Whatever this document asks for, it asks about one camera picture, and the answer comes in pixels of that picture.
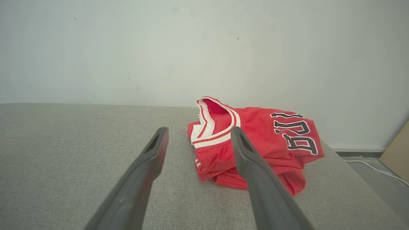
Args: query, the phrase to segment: basketball jersey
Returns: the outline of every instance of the basketball jersey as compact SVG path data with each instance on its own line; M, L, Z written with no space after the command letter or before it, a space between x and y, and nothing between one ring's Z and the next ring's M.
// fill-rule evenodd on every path
M188 124L195 147L199 179L221 186L247 189L239 175L230 140L230 129L240 127L293 196L304 189L304 165L324 157L314 122L276 109L232 108L217 99L196 101L199 121Z

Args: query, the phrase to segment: white wall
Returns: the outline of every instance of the white wall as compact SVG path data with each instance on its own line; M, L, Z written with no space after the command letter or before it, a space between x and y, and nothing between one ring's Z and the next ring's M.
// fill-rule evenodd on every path
M409 116L407 0L2 0L0 103L298 112L334 148Z

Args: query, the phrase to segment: couch cushion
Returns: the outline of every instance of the couch cushion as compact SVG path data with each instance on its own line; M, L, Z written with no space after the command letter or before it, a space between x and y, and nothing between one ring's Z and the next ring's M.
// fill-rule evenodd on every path
M154 132L169 127L144 229L255 229L247 191L200 182L187 124L197 108L0 105L0 229L81 229ZM295 196L317 229L406 229L323 142Z

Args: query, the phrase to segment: black number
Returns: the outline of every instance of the black number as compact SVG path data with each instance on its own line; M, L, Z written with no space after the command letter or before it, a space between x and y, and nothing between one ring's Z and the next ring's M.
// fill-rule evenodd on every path
M314 139L309 137L291 137L287 134L283 134L283 138L287 141L288 150L304 149L311 153L311 155L318 155L317 145L315 144ZM308 145L297 144L297 142L307 142Z
M286 123L286 124L285 123L280 123L278 121L274 121L274 127L275 128L280 128L281 127L281 128L290 130L290 131L292 131L292 132L294 132L294 133L296 133L298 135L304 135L304 134L307 134L307 133L310 132L310 128L308 127L308 124L305 121ZM291 129L291 128L295 128L295 127L301 127L301 128L303 128L303 130L297 131L297 130ZM281 133L284 130L274 129L274 131L276 133Z
M272 113L270 114L271 117L285 117L285 118L289 118L289 117L301 117L304 118L303 116L299 115L299 114L287 114L287 113Z

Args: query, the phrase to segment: floor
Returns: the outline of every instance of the floor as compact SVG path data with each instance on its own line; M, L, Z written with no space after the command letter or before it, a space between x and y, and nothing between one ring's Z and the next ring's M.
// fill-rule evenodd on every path
M344 160L362 160L370 166L389 172L377 158L343 157ZM348 164L372 187L379 197L409 226L409 187L390 176L379 173L360 162L348 162Z

